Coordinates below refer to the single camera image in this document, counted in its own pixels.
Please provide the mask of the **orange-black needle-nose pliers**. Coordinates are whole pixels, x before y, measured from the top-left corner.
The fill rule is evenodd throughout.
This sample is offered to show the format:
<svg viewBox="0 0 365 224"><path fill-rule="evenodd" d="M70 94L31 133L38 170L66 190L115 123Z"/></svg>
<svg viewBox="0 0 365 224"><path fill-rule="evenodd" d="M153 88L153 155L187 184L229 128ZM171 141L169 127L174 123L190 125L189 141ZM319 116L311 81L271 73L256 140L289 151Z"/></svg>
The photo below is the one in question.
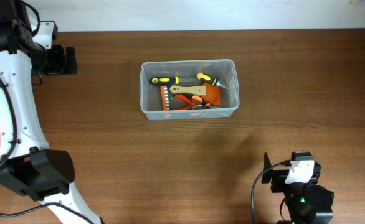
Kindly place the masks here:
<svg viewBox="0 0 365 224"><path fill-rule="evenodd" d="M177 94L174 97L176 99L183 100L187 105L199 105L200 108L198 108L196 110L220 108L220 106L213 105L209 101L206 101L204 98L202 98L201 96L197 96L197 95L185 96L185 95Z"/></svg>

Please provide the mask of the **orange bit holder strip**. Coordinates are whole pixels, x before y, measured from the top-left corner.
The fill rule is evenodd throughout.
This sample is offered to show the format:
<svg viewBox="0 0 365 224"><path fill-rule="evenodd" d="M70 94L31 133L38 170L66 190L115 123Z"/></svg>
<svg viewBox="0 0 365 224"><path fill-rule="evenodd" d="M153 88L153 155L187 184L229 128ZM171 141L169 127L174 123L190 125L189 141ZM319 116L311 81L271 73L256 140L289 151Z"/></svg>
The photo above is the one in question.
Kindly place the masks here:
<svg viewBox="0 0 365 224"><path fill-rule="evenodd" d="M160 90L163 103L163 110L168 111L170 110L168 88L166 85L161 85Z"/></svg>

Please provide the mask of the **orange scraper wooden handle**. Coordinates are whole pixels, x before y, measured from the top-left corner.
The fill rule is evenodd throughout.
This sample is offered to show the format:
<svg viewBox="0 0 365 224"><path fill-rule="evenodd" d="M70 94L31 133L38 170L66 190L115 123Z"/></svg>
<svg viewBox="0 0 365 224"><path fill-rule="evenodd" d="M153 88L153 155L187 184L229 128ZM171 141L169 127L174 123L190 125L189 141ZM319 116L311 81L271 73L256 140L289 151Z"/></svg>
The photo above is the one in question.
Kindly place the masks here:
<svg viewBox="0 0 365 224"><path fill-rule="evenodd" d="M185 96L197 95L209 101L211 104L220 106L221 105L221 93L220 88L212 86L210 84L202 84L196 86L177 86L172 85L169 90L173 95L181 94Z"/></svg>

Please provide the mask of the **file with black-yellow handle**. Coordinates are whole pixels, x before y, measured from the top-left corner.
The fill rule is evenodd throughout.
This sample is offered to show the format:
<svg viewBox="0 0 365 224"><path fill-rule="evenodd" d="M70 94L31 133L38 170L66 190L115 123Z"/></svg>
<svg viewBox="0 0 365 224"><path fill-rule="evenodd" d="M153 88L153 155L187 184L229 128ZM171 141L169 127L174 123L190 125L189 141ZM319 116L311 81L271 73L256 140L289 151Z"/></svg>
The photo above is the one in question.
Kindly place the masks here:
<svg viewBox="0 0 365 224"><path fill-rule="evenodd" d="M153 86L177 85L181 83L198 82L197 78L179 78L179 77L154 77L149 80Z"/></svg>

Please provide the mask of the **stubby black-yellow screwdriver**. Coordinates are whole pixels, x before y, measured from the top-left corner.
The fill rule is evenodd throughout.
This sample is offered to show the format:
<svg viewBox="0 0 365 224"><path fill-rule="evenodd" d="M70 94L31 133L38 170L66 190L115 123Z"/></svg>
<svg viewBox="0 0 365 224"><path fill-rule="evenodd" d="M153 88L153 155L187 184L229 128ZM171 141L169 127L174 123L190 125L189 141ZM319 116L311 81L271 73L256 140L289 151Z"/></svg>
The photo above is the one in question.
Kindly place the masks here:
<svg viewBox="0 0 365 224"><path fill-rule="evenodd" d="M201 83L207 83L210 84L212 86L217 86L223 89L228 89L227 85L220 79L218 78L214 78L211 77L210 75L207 75L205 73L198 73L197 74L197 79L201 82Z"/></svg>

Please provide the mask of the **red-black cutting pliers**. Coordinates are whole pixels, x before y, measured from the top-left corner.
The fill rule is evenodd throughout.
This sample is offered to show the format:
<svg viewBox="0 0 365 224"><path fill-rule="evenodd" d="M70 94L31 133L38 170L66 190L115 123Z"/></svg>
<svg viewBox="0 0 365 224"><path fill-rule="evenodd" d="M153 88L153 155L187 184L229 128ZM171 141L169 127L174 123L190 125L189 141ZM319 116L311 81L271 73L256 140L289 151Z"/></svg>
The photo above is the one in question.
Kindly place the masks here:
<svg viewBox="0 0 365 224"><path fill-rule="evenodd" d="M182 108L174 108L173 110L175 110L175 111L195 110L195 109L198 109L198 108L200 108L199 105L187 105L187 106L182 107Z"/></svg>

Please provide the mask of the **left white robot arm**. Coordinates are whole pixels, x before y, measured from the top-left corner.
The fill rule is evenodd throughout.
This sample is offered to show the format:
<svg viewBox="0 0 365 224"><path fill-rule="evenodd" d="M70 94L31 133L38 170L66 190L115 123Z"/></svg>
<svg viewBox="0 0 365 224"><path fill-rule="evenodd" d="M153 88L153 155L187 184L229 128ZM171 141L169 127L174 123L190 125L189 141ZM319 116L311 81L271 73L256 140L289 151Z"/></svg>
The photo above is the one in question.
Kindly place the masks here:
<svg viewBox="0 0 365 224"><path fill-rule="evenodd" d="M49 208L63 223L101 223L75 185L70 154L50 148L32 77L77 72L73 47L54 44L58 28L20 0L0 0L0 185Z"/></svg>

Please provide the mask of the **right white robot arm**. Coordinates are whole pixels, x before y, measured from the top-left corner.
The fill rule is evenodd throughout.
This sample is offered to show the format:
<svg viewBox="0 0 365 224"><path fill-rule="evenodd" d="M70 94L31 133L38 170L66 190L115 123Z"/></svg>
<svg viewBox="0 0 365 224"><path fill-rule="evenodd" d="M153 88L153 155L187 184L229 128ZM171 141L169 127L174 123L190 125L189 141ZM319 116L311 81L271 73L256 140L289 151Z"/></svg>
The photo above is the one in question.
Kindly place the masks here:
<svg viewBox="0 0 365 224"><path fill-rule="evenodd" d="M280 204L287 206L289 219L278 224L328 224L333 218L334 192L318 184L321 165L308 151L294 151L289 160L271 164L264 154L261 183L270 183L270 190L283 194Z"/></svg>

